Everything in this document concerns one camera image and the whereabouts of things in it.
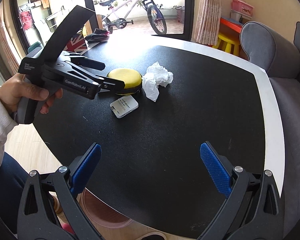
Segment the union jack flag pattern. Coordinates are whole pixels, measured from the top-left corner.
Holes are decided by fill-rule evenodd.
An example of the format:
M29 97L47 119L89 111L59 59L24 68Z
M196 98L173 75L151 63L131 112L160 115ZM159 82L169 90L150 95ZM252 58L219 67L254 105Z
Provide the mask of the union jack flag pattern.
M76 35L72 36L70 41L67 43L64 50L72 51L76 53L82 53L87 49L87 44L85 42L84 36L82 32L77 33Z

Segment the bicycle seat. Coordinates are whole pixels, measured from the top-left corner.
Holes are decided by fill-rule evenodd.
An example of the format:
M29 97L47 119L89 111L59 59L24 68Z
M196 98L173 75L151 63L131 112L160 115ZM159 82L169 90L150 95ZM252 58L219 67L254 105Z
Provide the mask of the bicycle seat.
M106 1L106 2L101 2L99 3L101 6L108 6L108 5L111 5L111 3L113 3L115 0L109 0L109 1Z

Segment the bicycle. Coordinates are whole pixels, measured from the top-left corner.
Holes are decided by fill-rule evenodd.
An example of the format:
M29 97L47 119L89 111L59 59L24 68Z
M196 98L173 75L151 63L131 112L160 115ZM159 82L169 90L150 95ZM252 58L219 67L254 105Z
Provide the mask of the bicycle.
M126 18L129 15L129 13L132 11L132 9L137 4L140 4L139 1L141 1L141 0L136 0L134 2L134 4L131 6L130 10L127 12L127 14L124 16L124 18L119 18L115 12L118 9L120 9L121 7L129 4L133 0L127 0L125 3L123 3L122 5L120 5L116 8L112 5L112 3L114 1L116 1L116 0L109 0L106 2L99 3L99 5L101 5L101 6L108 6L109 7L108 9L111 11L107 16L104 16L104 15L101 16L104 28L107 28L110 33L113 32L113 26L116 26L117 29L123 29L127 26L128 23L134 24L133 20L127 21ZM163 14L161 13L161 11L157 7L157 5L154 3L154 1L153 0L142 0L141 6L146 10L149 23L150 23L151 27L153 28L153 30L155 31L155 33L156 34L167 34L166 21L163 17ZM114 14L117 19L114 21L110 21L108 17L111 14Z

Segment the black tabletop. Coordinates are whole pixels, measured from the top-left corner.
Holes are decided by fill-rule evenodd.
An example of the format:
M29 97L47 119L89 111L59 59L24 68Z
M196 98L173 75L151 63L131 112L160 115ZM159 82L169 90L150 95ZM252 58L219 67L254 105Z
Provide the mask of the black tabletop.
M34 125L64 165L93 142L102 158L87 188L122 214L167 233L197 238L225 197L214 186L199 148L210 141L233 165L261 173L265 129L252 73L212 57L163 46L103 43L85 56L142 75L158 61L173 72L157 102L136 95L139 108L122 119L100 93L88 100L65 91Z

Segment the human hand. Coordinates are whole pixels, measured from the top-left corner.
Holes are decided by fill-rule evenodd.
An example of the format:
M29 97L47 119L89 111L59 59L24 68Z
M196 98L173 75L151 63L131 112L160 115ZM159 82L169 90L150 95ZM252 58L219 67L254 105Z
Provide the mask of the human hand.
M49 96L48 90L25 82L25 77L26 75L17 73L0 87L0 101L9 114L17 111L21 97L43 101ZM49 107L53 105L54 99L62 98L62 93L63 91L60 88L44 103L40 113L46 114Z

